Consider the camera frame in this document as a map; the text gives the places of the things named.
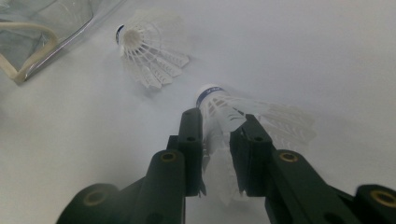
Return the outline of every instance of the white surface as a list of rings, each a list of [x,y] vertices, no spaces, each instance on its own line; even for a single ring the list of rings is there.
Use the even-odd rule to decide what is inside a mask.
[[[114,39],[142,7],[180,13],[193,44],[184,74],[157,92],[123,74]],[[82,188],[136,181],[213,82],[313,115],[318,136],[305,156],[329,184],[396,189],[395,10],[390,0],[127,2],[24,85],[0,76],[0,222],[54,223]],[[188,199],[187,216],[268,223],[262,201]]]

